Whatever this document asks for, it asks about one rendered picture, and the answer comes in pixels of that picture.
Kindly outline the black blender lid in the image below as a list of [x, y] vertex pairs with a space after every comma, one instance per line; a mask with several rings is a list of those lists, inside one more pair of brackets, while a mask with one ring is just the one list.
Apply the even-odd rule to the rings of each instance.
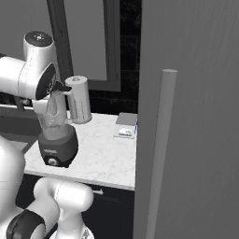
[[56, 81], [51, 92], [71, 91], [71, 87], [64, 85], [61, 81]]

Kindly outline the blender with dark base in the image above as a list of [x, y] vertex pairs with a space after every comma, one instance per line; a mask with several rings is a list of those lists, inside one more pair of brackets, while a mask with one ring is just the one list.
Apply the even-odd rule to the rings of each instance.
[[64, 95], [54, 92], [33, 101], [41, 133], [38, 136], [40, 155], [48, 166], [68, 168], [78, 152], [78, 140], [72, 120], [67, 117]]

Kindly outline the grey kitchen scale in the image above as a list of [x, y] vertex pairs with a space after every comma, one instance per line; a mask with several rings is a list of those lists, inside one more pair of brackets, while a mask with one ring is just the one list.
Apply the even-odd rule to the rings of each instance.
[[137, 130], [137, 115], [120, 112], [114, 128], [114, 137], [134, 139]]

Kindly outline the white paper towel roll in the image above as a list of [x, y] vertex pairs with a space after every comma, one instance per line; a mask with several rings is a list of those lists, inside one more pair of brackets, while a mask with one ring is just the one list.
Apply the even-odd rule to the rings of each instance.
[[91, 105], [88, 79], [83, 76], [69, 77], [65, 85], [71, 90], [67, 95], [71, 120], [75, 124], [85, 124], [91, 120]]

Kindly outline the grey fridge door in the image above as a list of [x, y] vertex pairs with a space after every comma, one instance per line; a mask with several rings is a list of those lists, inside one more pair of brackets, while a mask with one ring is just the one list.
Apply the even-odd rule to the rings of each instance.
[[163, 69], [177, 77], [154, 239], [239, 239], [239, 0], [142, 0], [134, 239]]

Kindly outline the dark drawer front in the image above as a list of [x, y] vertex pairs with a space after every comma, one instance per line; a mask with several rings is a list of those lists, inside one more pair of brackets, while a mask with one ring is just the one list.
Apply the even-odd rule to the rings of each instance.
[[82, 213], [95, 239], [133, 239], [134, 192], [89, 184], [94, 194], [91, 208]]

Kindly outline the dark sink tap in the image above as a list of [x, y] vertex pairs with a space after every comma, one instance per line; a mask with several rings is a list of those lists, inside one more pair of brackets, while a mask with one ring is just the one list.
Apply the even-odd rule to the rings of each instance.
[[32, 101], [30, 99], [27, 98], [22, 98], [22, 97], [14, 97], [15, 100], [15, 104], [17, 106], [17, 108], [21, 111], [25, 110], [25, 107], [32, 107]]

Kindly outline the grey sink basin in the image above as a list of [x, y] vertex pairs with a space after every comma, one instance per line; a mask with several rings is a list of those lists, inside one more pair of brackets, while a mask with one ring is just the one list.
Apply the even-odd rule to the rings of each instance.
[[20, 111], [14, 105], [0, 105], [0, 135], [25, 154], [37, 141], [40, 125], [32, 108]]

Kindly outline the dark grey window frame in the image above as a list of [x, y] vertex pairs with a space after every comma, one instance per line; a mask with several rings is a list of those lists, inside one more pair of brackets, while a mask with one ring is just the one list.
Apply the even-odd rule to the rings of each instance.
[[120, 0], [46, 0], [60, 79], [120, 90]]

